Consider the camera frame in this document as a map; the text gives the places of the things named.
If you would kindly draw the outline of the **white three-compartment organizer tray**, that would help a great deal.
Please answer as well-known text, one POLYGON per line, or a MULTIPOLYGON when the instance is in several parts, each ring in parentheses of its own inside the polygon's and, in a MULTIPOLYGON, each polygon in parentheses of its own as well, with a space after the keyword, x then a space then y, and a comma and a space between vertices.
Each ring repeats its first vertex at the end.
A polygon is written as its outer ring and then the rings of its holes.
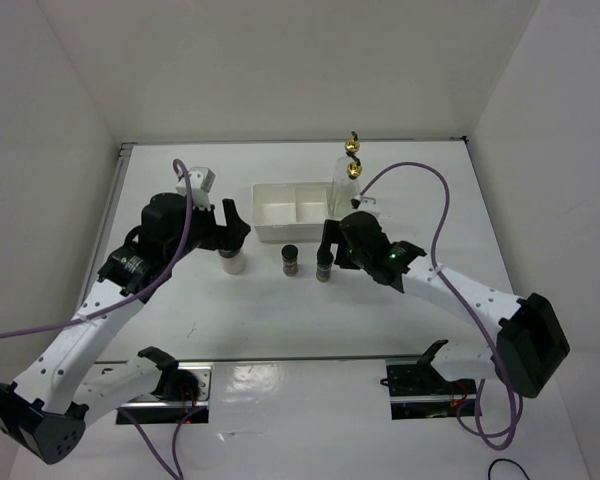
POLYGON ((261 183, 252 187, 252 223, 263 243, 318 242, 331 219, 331 182, 261 183))

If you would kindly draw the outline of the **glass oil bottle gold spout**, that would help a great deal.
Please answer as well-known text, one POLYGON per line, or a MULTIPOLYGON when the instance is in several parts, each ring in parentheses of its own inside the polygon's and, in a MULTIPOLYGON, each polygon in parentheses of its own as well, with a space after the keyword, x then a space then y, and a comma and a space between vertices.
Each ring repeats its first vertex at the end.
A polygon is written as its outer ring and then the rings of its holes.
POLYGON ((360 192, 359 178, 362 164, 351 157, 342 157, 338 161, 337 175, 334 177, 334 218, 342 219, 354 209, 350 201, 360 192))

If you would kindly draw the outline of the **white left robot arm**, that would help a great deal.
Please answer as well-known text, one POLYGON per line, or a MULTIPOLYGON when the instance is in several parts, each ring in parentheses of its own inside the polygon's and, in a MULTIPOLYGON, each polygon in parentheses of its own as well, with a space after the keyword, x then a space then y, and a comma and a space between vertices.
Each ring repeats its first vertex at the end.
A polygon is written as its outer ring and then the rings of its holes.
POLYGON ((98 272, 76 313, 33 364, 9 383, 0 382, 0 430, 47 465, 66 458, 85 430, 141 396, 196 402, 198 378, 157 347, 88 379, 87 373, 122 327, 153 296, 153 284, 171 276, 173 262, 194 249, 235 253, 250 232, 231 199, 222 202, 225 224, 213 206, 176 193, 153 196, 141 222, 98 272))

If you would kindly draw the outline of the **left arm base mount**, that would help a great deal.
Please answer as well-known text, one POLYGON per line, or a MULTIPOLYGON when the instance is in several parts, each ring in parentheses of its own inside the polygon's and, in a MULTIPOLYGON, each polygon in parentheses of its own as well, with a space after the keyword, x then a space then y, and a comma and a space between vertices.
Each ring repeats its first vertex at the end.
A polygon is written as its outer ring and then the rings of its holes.
POLYGON ((183 381, 165 398, 140 395, 122 405, 140 425, 173 425, 186 418, 186 424, 209 422, 209 400, 213 365, 208 362, 183 362, 183 381))

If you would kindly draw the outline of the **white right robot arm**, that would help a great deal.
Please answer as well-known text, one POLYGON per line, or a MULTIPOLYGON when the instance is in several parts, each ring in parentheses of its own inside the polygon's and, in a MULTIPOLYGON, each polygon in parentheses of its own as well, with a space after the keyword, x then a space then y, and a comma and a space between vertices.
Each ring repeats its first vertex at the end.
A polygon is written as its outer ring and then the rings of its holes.
POLYGON ((430 393, 464 378, 499 379, 513 393, 535 398, 571 351, 547 298, 505 293, 436 264, 421 247, 391 241, 369 212, 325 221, 317 257, 328 255, 336 266, 362 270, 377 284, 423 299, 480 332, 481 347, 441 340, 426 351, 418 381, 430 393))

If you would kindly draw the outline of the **spice jar black lid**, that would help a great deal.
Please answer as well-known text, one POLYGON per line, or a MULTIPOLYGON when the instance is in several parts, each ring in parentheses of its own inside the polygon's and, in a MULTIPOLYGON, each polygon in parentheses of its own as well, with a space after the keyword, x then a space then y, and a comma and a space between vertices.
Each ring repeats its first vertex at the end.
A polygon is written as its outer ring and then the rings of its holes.
POLYGON ((334 262, 333 254, 330 251, 319 252, 316 263, 316 279, 319 282, 328 282, 331 277, 331 269, 334 262))
POLYGON ((298 273, 299 251, 296 245, 287 244, 281 249, 282 271, 287 277, 294 277, 298 273))

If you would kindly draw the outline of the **white powder jar black lid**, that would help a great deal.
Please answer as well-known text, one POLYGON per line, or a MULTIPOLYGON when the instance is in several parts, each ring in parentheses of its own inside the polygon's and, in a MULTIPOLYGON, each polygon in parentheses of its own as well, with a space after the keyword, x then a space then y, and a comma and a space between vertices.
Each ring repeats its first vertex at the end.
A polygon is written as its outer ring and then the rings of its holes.
POLYGON ((223 271, 229 275, 239 275, 246 267, 246 257, 241 249, 219 250, 218 255, 223 271))

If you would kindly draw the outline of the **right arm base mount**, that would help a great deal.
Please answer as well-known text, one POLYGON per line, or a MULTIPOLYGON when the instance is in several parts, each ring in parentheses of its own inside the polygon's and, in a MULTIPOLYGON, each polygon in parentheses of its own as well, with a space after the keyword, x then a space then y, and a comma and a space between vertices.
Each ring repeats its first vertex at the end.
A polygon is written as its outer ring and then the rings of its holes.
POLYGON ((472 416, 475 413, 477 384, 463 378, 446 381, 432 366, 447 340, 434 342, 419 356, 385 360, 386 373, 379 383, 389 394, 391 418, 425 420, 472 416))

